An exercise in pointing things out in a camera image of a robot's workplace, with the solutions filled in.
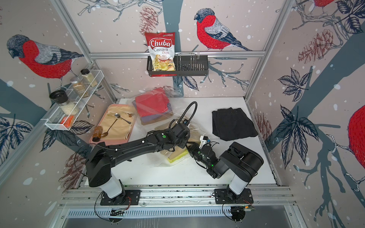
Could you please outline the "tan garment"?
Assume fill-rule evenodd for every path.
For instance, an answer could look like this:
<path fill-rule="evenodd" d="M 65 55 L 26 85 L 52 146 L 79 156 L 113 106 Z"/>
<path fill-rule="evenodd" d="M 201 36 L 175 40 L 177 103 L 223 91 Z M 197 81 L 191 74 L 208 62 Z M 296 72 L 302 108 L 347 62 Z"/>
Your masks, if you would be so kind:
<path fill-rule="evenodd" d="M 202 135 L 206 135 L 206 132 L 199 128 L 198 125 L 195 125 L 193 123 L 189 124 L 189 130 L 190 130 L 190 138 L 189 138 L 189 142 L 193 142 L 193 143 L 199 143 L 200 142 L 200 136 Z M 179 155 L 180 153 L 184 152 L 185 150 L 187 150 L 187 147 L 184 147 L 183 149 L 180 148 L 179 146 L 175 147 L 175 151 L 174 152 L 169 152 L 169 151 L 161 151 L 160 154 L 162 155 L 167 155 L 167 158 L 174 158 L 177 155 Z"/>

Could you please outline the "clear plastic vacuum bag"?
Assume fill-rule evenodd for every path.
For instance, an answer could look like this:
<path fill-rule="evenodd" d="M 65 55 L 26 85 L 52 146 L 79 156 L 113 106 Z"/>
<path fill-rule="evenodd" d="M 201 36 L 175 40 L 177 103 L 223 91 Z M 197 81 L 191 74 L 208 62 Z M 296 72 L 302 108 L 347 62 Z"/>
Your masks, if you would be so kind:
<path fill-rule="evenodd" d="M 207 132 L 196 118 L 198 102 L 186 101 L 181 93 L 168 87 L 158 87 L 140 94 L 127 101 L 135 108 L 136 125 L 144 133 L 173 128 L 177 124 L 185 124 L 190 130 L 190 138 L 184 148 L 147 154 L 147 163 L 155 167 L 170 167 L 189 157 L 188 149 L 197 144 L 200 150 L 210 140 Z"/>

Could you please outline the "black trousers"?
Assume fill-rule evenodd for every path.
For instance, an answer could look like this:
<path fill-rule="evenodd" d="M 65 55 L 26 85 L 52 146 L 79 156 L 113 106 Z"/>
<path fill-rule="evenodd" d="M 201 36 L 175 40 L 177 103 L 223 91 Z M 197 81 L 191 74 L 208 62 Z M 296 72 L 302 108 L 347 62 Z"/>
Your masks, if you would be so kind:
<path fill-rule="evenodd" d="M 241 108 L 212 111 L 213 134 L 224 141 L 256 137 L 254 123 Z"/>

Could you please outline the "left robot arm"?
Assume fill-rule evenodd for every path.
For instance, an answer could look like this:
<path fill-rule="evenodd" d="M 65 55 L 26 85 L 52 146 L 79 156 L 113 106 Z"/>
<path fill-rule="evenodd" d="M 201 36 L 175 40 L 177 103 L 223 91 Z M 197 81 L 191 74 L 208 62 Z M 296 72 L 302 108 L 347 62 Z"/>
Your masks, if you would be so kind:
<path fill-rule="evenodd" d="M 184 148 L 190 138 L 190 130 L 184 123 L 172 128 L 151 131 L 146 137 L 124 144 L 94 145 L 86 159 L 86 176 L 91 188 L 100 188 L 111 199 L 124 194 L 122 182 L 112 174 L 117 165 L 141 155 Z"/>

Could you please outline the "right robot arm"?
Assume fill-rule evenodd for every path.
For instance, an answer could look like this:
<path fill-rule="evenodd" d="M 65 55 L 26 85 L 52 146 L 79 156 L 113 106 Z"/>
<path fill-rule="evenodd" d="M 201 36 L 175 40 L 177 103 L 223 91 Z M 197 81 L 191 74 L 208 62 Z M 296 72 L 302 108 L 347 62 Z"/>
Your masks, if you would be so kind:
<path fill-rule="evenodd" d="M 231 170 L 234 177 L 228 185 L 227 194 L 231 198 L 238 197 L 258 174 L 264 160 L 258 153 L 237 142 L 233 142 L 218 157 L 213 150 L 216 144 L 216 141 L 210 140 L 200 144 L 193 142 L 187 150 L 195 162 L 214 179 L 221 178 Z"/>

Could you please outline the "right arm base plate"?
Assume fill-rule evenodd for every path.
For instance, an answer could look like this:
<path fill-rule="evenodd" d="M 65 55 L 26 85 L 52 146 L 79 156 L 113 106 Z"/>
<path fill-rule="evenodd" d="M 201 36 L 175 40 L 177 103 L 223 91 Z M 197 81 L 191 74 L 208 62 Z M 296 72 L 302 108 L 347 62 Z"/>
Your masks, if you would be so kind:
<path fill-rule="evenodd" d="M 216 204 L 253 204 L 252 192 L 250 189 L 245 188 L 243 192 L 236 195 L 229 188 L 215 189 L 212 193 Z"/>

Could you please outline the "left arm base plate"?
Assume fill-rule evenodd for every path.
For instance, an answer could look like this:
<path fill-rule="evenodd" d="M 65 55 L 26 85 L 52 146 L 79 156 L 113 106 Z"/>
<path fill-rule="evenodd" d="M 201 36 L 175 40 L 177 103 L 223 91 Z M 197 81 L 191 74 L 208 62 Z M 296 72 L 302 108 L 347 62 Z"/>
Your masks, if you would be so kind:
<path fill-rule="evenodd" d="M 115 198 L 109 198 L 105 192 L 101 194 L 101 206 L 135 206 L 139 204 L 141 190 L 125 190 Z"/>

